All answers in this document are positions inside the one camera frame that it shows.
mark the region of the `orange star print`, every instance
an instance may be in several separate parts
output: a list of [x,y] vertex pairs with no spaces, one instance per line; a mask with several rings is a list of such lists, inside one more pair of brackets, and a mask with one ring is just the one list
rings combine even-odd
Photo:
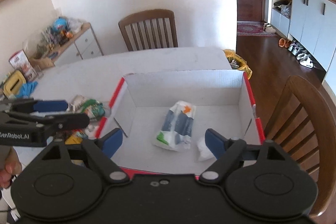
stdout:
[[184,110],[183,110],[183,113],[184,114],[187,114],[187,113],[189,113],[191,111],[191,108],[189,107],[189,106],[185,106],[184,107]]

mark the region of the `yellow trash bag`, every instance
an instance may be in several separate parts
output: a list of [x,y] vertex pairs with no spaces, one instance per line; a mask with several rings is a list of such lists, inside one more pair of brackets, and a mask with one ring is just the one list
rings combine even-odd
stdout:
[[234,50],[223,50],[225,53],[226,58],[228,59],[229,63],[232,62],[232,60],[236,60],[237,65],[239,68],[237,70],[242,70],[247,73],[248,79],[252,76],[252,70],[247,65],[246,61],[241,58]]

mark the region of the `rug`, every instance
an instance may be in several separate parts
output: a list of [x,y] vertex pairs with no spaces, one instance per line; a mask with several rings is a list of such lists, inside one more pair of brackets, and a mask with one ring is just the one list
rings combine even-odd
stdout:
[[277,37],[277,34],[275,33],[264,32],[263,26],[263,22],[238,22],[237,35],[251,37]]

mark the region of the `cardboard piece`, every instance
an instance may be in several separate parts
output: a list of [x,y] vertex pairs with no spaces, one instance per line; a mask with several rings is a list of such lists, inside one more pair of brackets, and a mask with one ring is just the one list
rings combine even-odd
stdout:
[[[198,162],[197,141],[208,128],[249,144],[263,141],[254,114],[254,98],[244,73],[195,70],[127,75],[119,82],[100,137],[117,124],[125,137],[111,158],[117,165],[157,173],[200,175],[215,159]],[[168,109],[183,100],[196,106],[191,149],[176,152],[152,144]]]

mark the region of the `red patterned rug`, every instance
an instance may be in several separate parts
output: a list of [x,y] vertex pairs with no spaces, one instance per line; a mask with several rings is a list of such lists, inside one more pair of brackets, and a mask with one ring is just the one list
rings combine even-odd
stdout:
[[275,33],[264,32],[263,25],[263,22],[238,22],[237,35],[252,37],[277,37],[277,34]]

